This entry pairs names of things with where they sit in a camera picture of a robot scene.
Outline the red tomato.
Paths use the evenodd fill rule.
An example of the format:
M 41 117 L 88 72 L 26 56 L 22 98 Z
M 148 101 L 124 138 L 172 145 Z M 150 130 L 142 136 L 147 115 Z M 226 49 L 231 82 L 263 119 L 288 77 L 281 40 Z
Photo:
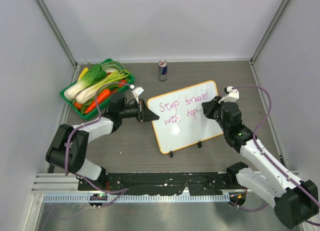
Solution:
M 120 81 L 120 83 L 121 83 L 121 84 L 119 84 L 119 87 L 123 87 L 124 84 L 127 83 L 127 81 L 126 81 L 125 79 L 123 79 L 123 80 Z

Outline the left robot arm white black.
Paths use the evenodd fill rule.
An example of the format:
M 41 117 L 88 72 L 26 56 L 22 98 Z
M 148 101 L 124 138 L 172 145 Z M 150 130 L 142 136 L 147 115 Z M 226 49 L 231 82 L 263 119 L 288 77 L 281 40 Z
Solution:
M 101 117 L 80 125 L 62 124 L 48 148 L 45 160 L 56 167 L 65 169 L 89 181 L 93 189 L 106 187 L 106 169 L 86 159 L 88 143 L 118 130 L 123 119 L 135 118 L 138 122 L 158 120 L 160 117 L 148 109 L 144 100 L 126 103 L 122 92 L 111 95 L 106 111 Z

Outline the bok choy left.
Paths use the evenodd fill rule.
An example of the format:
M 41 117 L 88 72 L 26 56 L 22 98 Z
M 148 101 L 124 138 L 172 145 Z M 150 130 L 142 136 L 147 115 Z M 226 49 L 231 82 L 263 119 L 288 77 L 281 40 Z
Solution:
M 64 91 L 64 96 L 69 101 L 74 100 L 77 95 L 84 89 L 96 84 L 107 76 L 107 73 L 102 69 L 100 64 L 95 64 L 80 78 L 78 81 Z

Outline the aluminium rail left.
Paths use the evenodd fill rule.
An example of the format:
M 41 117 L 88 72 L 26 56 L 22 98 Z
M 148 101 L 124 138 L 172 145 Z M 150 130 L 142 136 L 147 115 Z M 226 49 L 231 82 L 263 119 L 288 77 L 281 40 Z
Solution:
M 75 175 L 63 173 L 38 173 L 31 189 L 32 193 L 69 193 L 78 191 L 79 180 Z

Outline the aluminium frame post left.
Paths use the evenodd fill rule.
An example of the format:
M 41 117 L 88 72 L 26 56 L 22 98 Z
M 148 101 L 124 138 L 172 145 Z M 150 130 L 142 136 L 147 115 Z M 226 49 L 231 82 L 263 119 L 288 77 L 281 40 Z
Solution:
M 76 68 L 78 63 L 76 59 L 74 58 L 70 48 L 67 45 L 67 42 L 65 41 L 60 29 L 58 28 L 51 12 L 49 11 L 46 3 L 44 0 L 34 0 L 37 4 L 38 8 L 40 9 L 42 15 L 44 16 L 44 19 L 48 23 L 50 29 L 52 30 L 54 36 L 56 37 L 59 45 L 61 46 L 62 50 L 64 51 L 66 57 L 68 58 L 71 65 Z

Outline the orange carrot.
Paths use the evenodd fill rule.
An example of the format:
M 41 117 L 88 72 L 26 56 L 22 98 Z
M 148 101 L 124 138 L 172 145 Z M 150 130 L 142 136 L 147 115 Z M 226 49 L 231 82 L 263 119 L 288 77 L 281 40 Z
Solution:
M 98 96 L 97 96 L 97 104 L 100 105 L 102 102 L 104 102 L 109 96 L 111 95 L 111 91 L 109 89 L 103 90 Z M 91 111 L 93 111 L 96 106 L 96 101 L 94 100 L 84 111 L 85 114 L 89 114 Z

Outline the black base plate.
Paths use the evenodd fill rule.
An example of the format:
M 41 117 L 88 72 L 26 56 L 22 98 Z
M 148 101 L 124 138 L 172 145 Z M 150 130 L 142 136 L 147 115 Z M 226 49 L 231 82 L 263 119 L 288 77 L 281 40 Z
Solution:
M 219 195 L 224 190 L 244 190 L 236 177 L 227 172 L 135 172 L 108 173 L 103 178 L 91 180 L 90 185 L 81 176 L 79 191 L 103 190 L 122 192 L 131 196 L 179 196 L 187 188 L 192 196 Z

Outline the green plastic basket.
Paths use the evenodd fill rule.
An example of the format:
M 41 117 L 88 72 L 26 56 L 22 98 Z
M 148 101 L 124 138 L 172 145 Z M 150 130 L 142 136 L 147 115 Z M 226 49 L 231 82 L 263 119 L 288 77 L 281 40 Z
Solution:
M 77 80 L 60 91 L 60 96 L 82 119 L 90 120 L 98 114 L 97 105 L 103 110 L 111 95 L 127 91 L 134 81 L 133 74 L 121 62 L 108 58 L 83 68 Z

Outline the whiteboard with orange frame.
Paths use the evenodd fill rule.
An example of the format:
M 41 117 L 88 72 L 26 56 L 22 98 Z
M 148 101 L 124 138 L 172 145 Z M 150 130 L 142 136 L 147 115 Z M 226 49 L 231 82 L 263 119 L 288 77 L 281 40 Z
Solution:
M 147 107 L 159 116 L 152 126 L 162 154 L 169 154 L 198 142 L 223 134 L 217 122 L 197 111 L 203 102 L 218 95 L 215 81 L 208 80 L 192 86 L 150 98 Z

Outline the silver blue drink can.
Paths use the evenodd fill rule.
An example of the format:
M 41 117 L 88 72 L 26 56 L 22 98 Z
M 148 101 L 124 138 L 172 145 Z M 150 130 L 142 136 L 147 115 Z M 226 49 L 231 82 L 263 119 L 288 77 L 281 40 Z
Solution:
M 167 80 L 168 63 L 166 60 L 160 60 L 158 62 L 158 80 L 165 82 Z

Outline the aluminium frame post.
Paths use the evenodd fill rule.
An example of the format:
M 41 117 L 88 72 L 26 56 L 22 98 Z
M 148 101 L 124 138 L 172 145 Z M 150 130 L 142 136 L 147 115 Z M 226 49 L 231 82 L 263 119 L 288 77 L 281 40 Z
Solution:
M 51 12 L 49 11 L 46 3 L 44 0 L 34 0 L 37 4 L 38 8 L 40 9 L 42 15 L 44 16 L 44 19 L 48 23 L 50 29 L 52 30 L 54 36 L 56 37 L 59 45 L 61 46 L 62 50 L 64 51 L 66 57 L 68 58 L 71 65 L 76 68 L 78 63 L 76 59 L 74 58 L 70 48 L 67 45 L 67 42 L 65 41 L 60 29 L 58 28 Z
M 269 38 L 272 36 L 275 28 L 277 27 L 278 23 L 280 22 L 282 16 L 286 12 L 286 9 L 290 5 L 292 0 L 282 0 L 280 2 L 280 5 L 278 6 L 274 16 L 271 19 L 270 24 L 268 25 L 267 29 L 265 30 L 257 48 L 255 49 L 252 58 L 250 59 L 250 64 L 254 65 L 255 62 L 257 61 L 260 53 L 264 49 L 265 45 L 267 44 Z

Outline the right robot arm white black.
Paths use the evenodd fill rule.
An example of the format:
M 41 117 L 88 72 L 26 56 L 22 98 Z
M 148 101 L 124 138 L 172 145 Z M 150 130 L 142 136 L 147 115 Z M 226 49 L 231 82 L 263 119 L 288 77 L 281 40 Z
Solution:
M 223 131 L 226 143 L 249 160 L 261 174 L 243 162 L 227 168 L 226 184 L 233 189 L 243 186 L 269 204 L 278 220 L 293 229 L 320 211 L 318 187 L 311 180 L 303 181 L 284 167 L 262 145 L 257 136 L 243 124 L 242 113 L 235 102 L 222 97 L 201 104 L 206 118 L 215 120 Z

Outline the yellow vegetable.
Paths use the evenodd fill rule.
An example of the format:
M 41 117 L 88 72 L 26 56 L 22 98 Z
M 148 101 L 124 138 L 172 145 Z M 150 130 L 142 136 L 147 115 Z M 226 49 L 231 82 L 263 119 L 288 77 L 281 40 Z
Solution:
M 88 72 L 89 68 L 88 67 L 85 67 L 81 73 L 79 74 L 79 77 L 78 77 L 78 81 Z

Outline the aluminium frame post right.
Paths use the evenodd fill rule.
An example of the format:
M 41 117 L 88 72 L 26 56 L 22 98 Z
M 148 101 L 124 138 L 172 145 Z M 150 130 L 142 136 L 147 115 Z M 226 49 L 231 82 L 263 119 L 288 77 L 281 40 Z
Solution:
M 277 27 L 278 23 L 280 22 L 282 16 L 286 12 L 286 9 L 290 5 L 292 0 L 282 0 L 280 2 L 280 5 L 278 6 L 274 16 L 271 19 L 270 24 L 268 25 L 267 29 L 265 30 L 257 48 L 255 49 L 252 58 L 250 59 L 250 64 L 254 65 L 255 62 L 257 61 L 260 53 L 264 49 L 265 45 L 267 44 L 269 38 L 272 36 L 275 28 Z

